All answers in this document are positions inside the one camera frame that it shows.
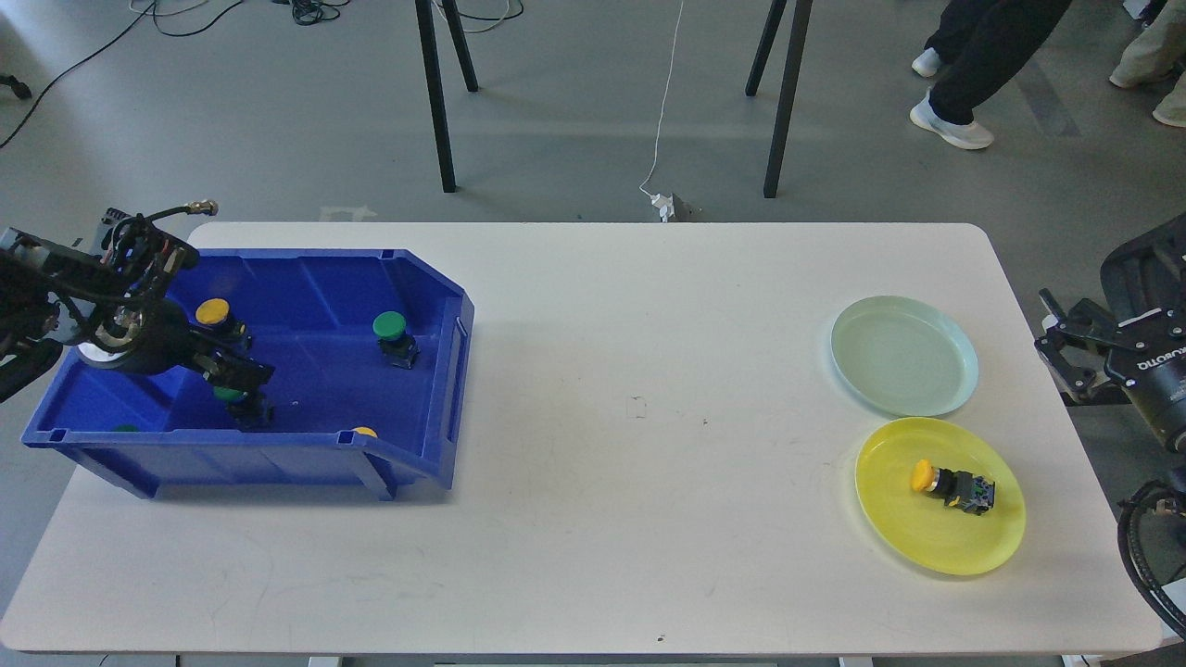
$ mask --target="shoe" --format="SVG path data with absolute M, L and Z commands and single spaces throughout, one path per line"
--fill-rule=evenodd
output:
M 926 91 L 923 101 L 910 110 L 910 120 L 918 127 L 938 134 L 948 144 L 964 151 L 987 148 L 993 142 L 993 133 L 976 121 L 969 125 L 956 125 L 935 115 L 935 109 L 931 108 L 930 90 Z
M 1161 113 L 1161 109 L 1153 109 L 1153 117 L 1158 120 L 1161 125 L 1168 125 L 1169 127 L 1186 127 L 1186 119 L 1173 119 Z
M 935 51 L 935 49 L 923 51 L 923 53 L 914 58 L 914 62 L 910 64 L 910 69 L 914 70 L 914 74 L 923 78 L 931 78 L 942 66 L 943 61 L 939 59 L 939 55 Z
M 1137 85 L 1143 85 L 1146 83 L 1156 83 L 1159 81 L 1165 81 L 1165 80 L 1169 78 L 1173 75 L 1174 75 L 1174 70 L 1171 69 L 1168 71 L 1163 71 L 1163 72 L 1161 72 L 1159 75 L 1154 75 L 1154 76 L 1150 76 L 1148 78 L 1127 80 L 1127 78 L 1122 78 L 1116 72 L 1112 72 L 1111 76 L 1108 77 L 1108 83 L 1111 83 L 1116 88 L 1122 88 L 1124 90 L 1128 90 L 1129 88 L 1136 88 Z

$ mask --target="yellow plate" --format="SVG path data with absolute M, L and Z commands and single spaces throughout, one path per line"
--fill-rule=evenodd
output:
M 910 474 L 922 458 L 996 482 L 993 509 L 976 516 L 912 490 Z M 1009 466 L 988 443 L 938 419 L 898 419 L 869 436 L 856 458 L 856 495 L 890 546 L 946 574 L 999 567 L 1018 551 L 1026 532 L 1025 498 Z

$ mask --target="gray floor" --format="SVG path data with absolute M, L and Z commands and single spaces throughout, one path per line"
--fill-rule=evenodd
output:
M 162 1 L 166 9 L 184 4 Z M 228 4 L 212 0 L 162 25 L 197 27 Z M 460 5 L 487 15 L 503 6 Z M 339 207 L 366 207 L 374 215 L 365 220 L 376 222 L 655 221 L 637 185 L 651 163 L 677 2 L 527 5 L 522 18 L 471 37 L 479 94 L 464 90 L 442 42 L 455 195 L 440 191 L 410 2 L 359 0 L 337 23 L 298 27 L 287 8 L 249 0 L 192 38 L 161 37 L 141 23 L 64 78 L 0 151 L 0 224 L 69 243 L 89 240 L 107 207 L 152 211 L 202 197 L 221 203 L 222 220 L 243 221 L 347 217 L 333 212 Z M 1186 210 L 1186 131 L 1149 116 L 1169 84 L 1121 91 L 1107 83 L 1137 30 L 1116 0 L 1076 2 L 1026 70 L 977 110 L 997 134 L 981 153 L 951 148 L 906 119 L 926 89 L 908 63 L 944 0 L 817 2 L 782 190 L 764 199 L 785 30 L 759 96 L 745 99 L 741 87 L 766 6 L 687 1 L 651 186 L 678 193 L 695 220 L 973 222 L 988 233 L 1037 328 L 1039 287 L 1069 301 L 1101 298 L 1101 259 Z M 0 0 L 0 71 L 40 90 L 130 23 L 125 7 Z M 27 106 L 0 94 L 0 134 Z M 44 386 L 0 407 L 0 608 L 72 469 L 19 444 Z M 1173 463 L 1131 408 L 1073 418 L 1111 500 Z M 1181 665 L 1181 648 L 1123 665 Z M 94 666 L 101 658 L 0 650 L 0 666 Z M 186 656 L 185 663 L 302 661 Z M 1059 663 L 1052 656 L 878 661 Z M 172 656 L 110 656 L 104 665 L 165 666 Z

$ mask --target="blue storage bin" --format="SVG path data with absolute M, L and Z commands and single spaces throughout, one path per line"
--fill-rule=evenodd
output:
M 192 319 L 215 297 L 275 366 L 272 423 L 241 431 L 196 373 L 125 375 L 71 350 L 24 442 L 55 449 L 140 497 L 166 484 L 358 484 L 382 500 L 427 478 L 449 488 L 473 304 L 407 250 L 203 250 L 168 297 Z M 371 322 L 398 311 L 420 347 L 409 369 Z M 116 428 L 132 426 L 135 432 Z M 377 438 L 353 431 L 366 426 Z

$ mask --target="black pants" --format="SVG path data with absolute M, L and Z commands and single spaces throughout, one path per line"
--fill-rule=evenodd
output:
M 1034 55 L 1071 0 L 951 0 L 926 40 L 950 63 L 931 89 L 935 115 L 956 125 L 991 97 Z

